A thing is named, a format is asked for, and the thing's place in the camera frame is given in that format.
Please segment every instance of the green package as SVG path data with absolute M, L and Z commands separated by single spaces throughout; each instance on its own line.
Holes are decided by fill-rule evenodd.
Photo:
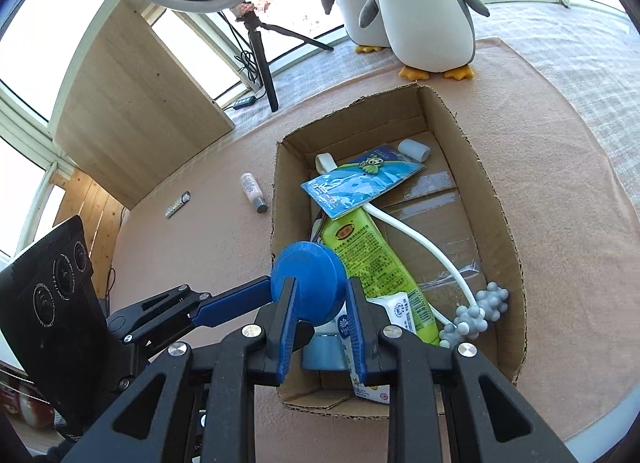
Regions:
M 438 345 L 438 326 L 427 299 L 367 212 L 358 208 L 337 220 L 327 220 L 320 237 L 338 254 L 347 275 L 360 278 L 367 299 L 404 291 L 416 334 L 424 342 Z

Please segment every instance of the white cable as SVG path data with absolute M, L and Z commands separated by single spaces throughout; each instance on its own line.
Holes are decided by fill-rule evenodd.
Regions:
M 434 255 L 434 257 L 437 260 L 439 260 L 439 262 L 441 262 L 445 268 L 447 268 L 447 270 L 456 280 L 458 285 L 460 285 L 460 289 L 462 290 L 462 293 L 465 294 L 466 300 L 468 300 L 469 302 L 469 306 L 476 305 L 476 298 L 474 297 L 474 294 L 469 289 L 468 284 L 466 284 L 465 278 L 462 277 L 462 274 L 460 274 L 456 266 L 451 261 L 449 261 L 449 258 L 444 253 L 442 253 L 442 251 L 436 245 L 431 243 L 430 240 L 428 240 L 419 232 L 415 231 L 411 227 L 408 227 L 407 225 L 402 223 L 402 221 L 399 221 L 393 216 L 390 216 L 389 214 L 387 214 L 386 212 L 383 212 L 379 208 L 374 207 L 372 204 L 365 203 L 362 206 L 362 208 L 366 212 L 371 214 L 374 218 L 378 218 L 380 221 L 384 221 L 388 225 L 391 225 L 393 228 L 401 231 L 403 234 L 409 236 L 411 239 L 418 241 L 418 243 L 420 243 L 423 247 L 429 250 Z
M 333 156 L 331 156 L 331 154 L 322 153 L 316 156 L 316 170 L 318 171 L 318 174 L 326 174 L 327 172 L 330 172 L 331 170 L 334 170 L 337 168 L 338 168 L 338 165 L 335 163 L 334 158 Z M 436 259 L 439 260 L 439 262 L 441 262 L 445 268 L 447 268 L 449 273 L 456 280 L 456 282 L 460 286 L 460 289 L 465 294 L 465 297 L 466 297 L 466 300 L 468 300 L 469 306 L 476 305 L 476 298 L 474 297 L 474 294 L 471 292 L 471 289 L 469 289 L 468 284 L 466 284 L 465 278 L 462 277 L 462 274 L 460 274 L 456 266 L 449 260 L 449 258 L 444 253 L 442 253 L 442 251 L 436 245 L 431 243 L 430 240 L 428 240 L 419 232 L 416 232 L 411 227 L 408 227 L 407 225 L 402 223 L 402 221 L 399 221 L 393 216 L 390 216 L 389 214 L 387 214 L 386 212 L 383 212 L 379 208 L 374 207 L 372 204 L 365 203 L 362 206 L 362 208 L 368 214 L 378 218 L 380 221 L 384 221 L 388 225 L 391 225 L 396 230 L 399 230 L 403 234 L 406 234 L 407 236 L 411 237 L 411 239 L 418 241 L 418 243 L 420 243 L 423 247 L 429 250 L 436 257 Z M 451 322 L 442 313 L 440 313 L 437 309 L 435 309 L 431 304 L 429 305 L 429 307 L 431 308 L 431 313 L 433 313 L 433 316 L 437 319 L 437 321 L 441 322 L 444 325 L 447 325 Z
M 438 322 L 444 324 L 445 326 L 451 323 L 451 321 L 447 317 L 445 317 L 442 313 L 435 309 L 431 304 L 429 304 L 429 307 L 431 308 L 431 313 L 433 313 L 433 316 Z

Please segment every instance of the white tissue pack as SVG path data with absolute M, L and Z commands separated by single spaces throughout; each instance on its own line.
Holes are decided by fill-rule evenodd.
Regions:
M 374 299 L 367 299 L 369 302 L 374 302 L 383 306 L 386 310 L 386 314 L 389 317 L 391 324 L 400 326 L 411 333 L 415 333 L 414 319 L 411 316 L 411 310 L 409 309 L 409 298 L 404 291 L 396 293 L 394 295 L 387 295 L 385 297 L 376 297 Z M 338 332 L 340 333 L 340 339 L 342 340 L 342 348 L 344 349 L 344 357 L 349 366 L 349 374 L 351 376 L 351 383 L 353 384 L 353 392 L 360 398 L 372 399 L 379 403 L 389 403 L 389 386 L 388 385 L 375 385 L 373 387 L 367 387 L 360 383 L 360 379 L 356 374 L 353 364 L 353 351 L 351 350 L 351 338 L 349 336 L 349 325 L 347 322 L 347 308 L 346 305 L 342 307 L 340 313 L 335 318 L 338 326 Z

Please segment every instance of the bottle cap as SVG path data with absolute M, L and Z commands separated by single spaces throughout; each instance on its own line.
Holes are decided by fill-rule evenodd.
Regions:
M 264 214 L 267 212 L 267 204 L 264 202 L 264 199 L 257 196 L 252 203 L 254 204 L 255 209 L 258 211 L 258 214 Z
M 299 241 L 276 257 L 271 270 L 271 297 L 280 298 L 286 277 L 295 277 L 300 288 L 298 317 L 314 326 L 333 320 L 347 292 L 347 272 L 340 257 L 328 247 Z

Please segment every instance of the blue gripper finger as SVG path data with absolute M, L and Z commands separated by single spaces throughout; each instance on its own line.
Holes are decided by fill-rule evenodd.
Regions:
M 191 317 L 194 326 L 213 328 L 271 302 L 271 279 L 259 277 L 250 283 L 209 297 Z
M 300 285 L 298 281 L 293 277 L 287 277 L 284 280 L 283 289 L 280 294 L 280 303 L 287 303 L 284 318 L 282 319 L 282 326 L 280 331 L 282 332 L 280 335 L 280 353 L 278 357 L 278 368 L 276 370 L 276 375 L 278 378 L 278 383 L 284 382 L 284 377 L 289 372 L 289 363 L 291 361 L 291 352 L 293 350 L 293 340 L 296 337 L 296 326 L 298 324 L 298 313 L 300 311 Z M 274 317 L 274 324 L 276 326 L 276 318 L 278 317 L 278 312 L 276 312 L 276 316 Z
M 360 382 L 364 382 L 367 378 L 367 345 L 376 342 L 376 333 L 367 313 L 367 299 L 357 277 L 349 279 L 345 300 L 354 369 Z

